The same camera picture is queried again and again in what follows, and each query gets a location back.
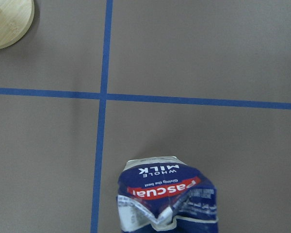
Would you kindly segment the blue Pascual milk carton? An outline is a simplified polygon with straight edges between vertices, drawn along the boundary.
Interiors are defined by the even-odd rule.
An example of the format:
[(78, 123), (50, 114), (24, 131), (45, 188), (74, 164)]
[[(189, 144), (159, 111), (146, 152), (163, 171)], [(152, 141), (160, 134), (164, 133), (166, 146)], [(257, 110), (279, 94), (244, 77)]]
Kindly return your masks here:
[(124, 233), (217, 233), (216, 187), (175, 156), (129, 160), (118, 179)]

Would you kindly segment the round wooden board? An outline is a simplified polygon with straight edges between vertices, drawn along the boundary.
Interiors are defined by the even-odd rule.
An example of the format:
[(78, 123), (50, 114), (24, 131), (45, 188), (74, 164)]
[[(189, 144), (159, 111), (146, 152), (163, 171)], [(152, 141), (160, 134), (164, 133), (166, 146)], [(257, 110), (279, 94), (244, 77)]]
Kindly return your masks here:
[(0, 49), (20, 40), (34, 18), (33, 0), (0, 0)]

